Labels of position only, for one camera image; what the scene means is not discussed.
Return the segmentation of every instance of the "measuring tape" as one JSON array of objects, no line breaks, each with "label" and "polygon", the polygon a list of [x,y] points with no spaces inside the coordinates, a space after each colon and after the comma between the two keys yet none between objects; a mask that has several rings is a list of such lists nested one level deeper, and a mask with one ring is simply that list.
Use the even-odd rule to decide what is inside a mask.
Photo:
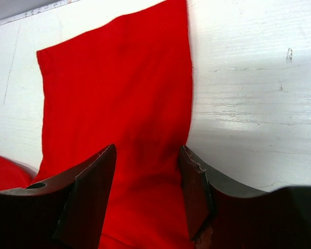
[{"label": "measuring tape", "polygon": [[71,4],[71,3],[77,2],[77,1],[79,1],[79,0],[60,0],[60,1],[57,1],[57,2],[52,3],[52,4],[44,5],[42,7],[39,7],[39,8],[33,9],[33,10],[29,10],[27,12],[24,12],[22,14],[18,14],[18,15],[13,16],[13,17],[8,17],[6,19],[0,20],[0,25],[4,25],[4,24],[10,23],[10,22],[14,22],[14,21],[26,18],[26,17],[34,16],[36,14],[45,12],[47,10],[55,9],[55,8],[58,8],[58,7],[67,5],[67,4]]}]

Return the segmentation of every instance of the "red object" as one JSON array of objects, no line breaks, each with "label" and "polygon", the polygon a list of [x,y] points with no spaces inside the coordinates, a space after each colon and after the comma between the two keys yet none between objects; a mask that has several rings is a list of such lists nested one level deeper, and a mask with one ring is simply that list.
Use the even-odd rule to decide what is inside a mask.
[{"label": "red object", "polygon": [[31,180],[31,176],[18,164],[0,157],[0,190],[26,188]]},{"label": "red object", "polygon": [[37,56],[44,158],[34,182],[114,143],[100,248],[193,248],[177,165],[192,102],[186,1],[118,17]]}]

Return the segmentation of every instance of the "wooden board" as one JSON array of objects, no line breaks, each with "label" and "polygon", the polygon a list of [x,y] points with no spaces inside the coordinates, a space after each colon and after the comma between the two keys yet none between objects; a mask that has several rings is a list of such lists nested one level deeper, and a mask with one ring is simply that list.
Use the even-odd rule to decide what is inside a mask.
[{"label": "wooden board", "polygon": [[[0,155],[39,168],[44,96],[36,50],[158,2],[81,0],[0,26]],[[311,0],[190,0],[189,19],[188,146],[262,190],[310,185]]]}]

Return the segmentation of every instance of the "red cloth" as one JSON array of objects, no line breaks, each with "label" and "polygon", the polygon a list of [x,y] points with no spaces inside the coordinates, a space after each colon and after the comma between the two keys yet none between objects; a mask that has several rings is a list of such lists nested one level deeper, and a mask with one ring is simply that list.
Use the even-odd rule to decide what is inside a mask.
[{"label": "red cloth", "polygon": [[0,157],[0,190],[26,188],[31,180],[31,176],[16,163]]},{"label": "red cloth", "polygon": [[167,0],[37,52],[43,161],[34,182],[115,143],[100,248],[193,248],[177,165],[192,65],[185,0]]}]

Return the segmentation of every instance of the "hole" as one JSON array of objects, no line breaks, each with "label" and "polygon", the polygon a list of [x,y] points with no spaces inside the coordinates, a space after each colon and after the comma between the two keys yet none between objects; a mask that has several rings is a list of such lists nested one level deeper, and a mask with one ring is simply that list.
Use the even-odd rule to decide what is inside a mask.
[{"label": "hole", "polygon": [[35,183],[35,184],[32,184],[32,185],[28,186],[27,189],[42,188],[42,187],[45,187],[45,186],[46,186],[45,183]]}]

